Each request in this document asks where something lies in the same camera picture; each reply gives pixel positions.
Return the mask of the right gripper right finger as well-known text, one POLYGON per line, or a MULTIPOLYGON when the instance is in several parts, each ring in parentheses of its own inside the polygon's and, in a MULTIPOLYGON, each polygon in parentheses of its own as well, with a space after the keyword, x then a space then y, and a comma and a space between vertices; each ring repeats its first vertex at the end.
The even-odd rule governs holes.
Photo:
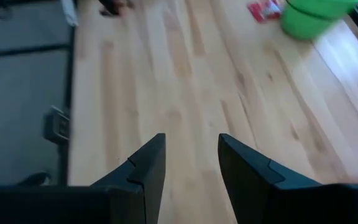
POLYGON ((358 223, 358 184, 320 184, 228 134, 218 157, 238 223, 358 223))

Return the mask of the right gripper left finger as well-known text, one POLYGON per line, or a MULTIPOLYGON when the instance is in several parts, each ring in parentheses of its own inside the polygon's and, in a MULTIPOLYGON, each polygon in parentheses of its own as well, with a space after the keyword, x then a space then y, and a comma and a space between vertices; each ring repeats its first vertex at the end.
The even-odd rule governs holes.
POLYGON ((165 140, 156 134, 90 186, 0 186, 0 223, 157 223, 165 140))

